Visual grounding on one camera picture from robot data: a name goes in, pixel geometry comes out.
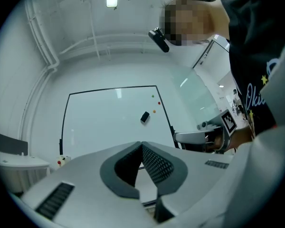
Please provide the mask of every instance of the person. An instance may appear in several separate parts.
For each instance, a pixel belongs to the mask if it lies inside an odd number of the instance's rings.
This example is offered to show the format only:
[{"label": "person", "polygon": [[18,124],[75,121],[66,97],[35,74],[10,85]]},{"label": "person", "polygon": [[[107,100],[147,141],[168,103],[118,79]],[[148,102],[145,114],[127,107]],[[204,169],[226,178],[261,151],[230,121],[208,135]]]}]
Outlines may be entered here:
[{"label": "person", "polygon": [[243,116],[243,120],[246,121],[247,118],[244,113],[243,105],[242,105],[241,99],[238,96],[238,92],[236,89],[233,90],[233,95],[234,95],[234,98],[233,98],[234,105],[238,107],[239,111],[241,112]]},{"label": "person", "polygon": [[[260,94],[285,45],[285,29],[271,0],[171,0],[164,5],[160,28],[177,46],[198,44],[213,35],[228,40],[230,67],[249,127],[236,130],[229,147],[251,141],[275,126]],[[211,147],[221,145],[221,136]]]}]

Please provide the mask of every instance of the black camera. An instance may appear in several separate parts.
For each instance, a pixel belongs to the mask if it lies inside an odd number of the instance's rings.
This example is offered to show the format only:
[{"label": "black camera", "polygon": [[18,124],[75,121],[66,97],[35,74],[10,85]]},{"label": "black camera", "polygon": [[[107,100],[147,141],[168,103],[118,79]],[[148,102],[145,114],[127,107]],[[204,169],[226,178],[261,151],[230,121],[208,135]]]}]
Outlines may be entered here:
[{"label": "black camera", "polygon": [[162,34],[160,28],[149,31],[149,37],[160,47],[163,52],[169,51],[169,46],[165,42],[165,36]]}]

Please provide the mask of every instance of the yellow star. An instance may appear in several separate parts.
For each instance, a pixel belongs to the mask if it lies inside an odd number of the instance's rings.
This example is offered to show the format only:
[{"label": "yellow star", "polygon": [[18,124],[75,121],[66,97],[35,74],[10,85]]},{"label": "yellow star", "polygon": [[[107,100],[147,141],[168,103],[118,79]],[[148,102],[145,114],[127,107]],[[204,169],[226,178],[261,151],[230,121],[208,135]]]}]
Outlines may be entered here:
[{"label": "yellow star", "polygon": [[266,79],[266,75],[263,75],[261,80],[263,81],[263,85],[268,81],[268,79]]},{"label": "yellow star", "polygon": [[252,112],[252,110],[250,110],[249,115],[250,115],[250,119],[252,120],[253,119],[253,112]]}]

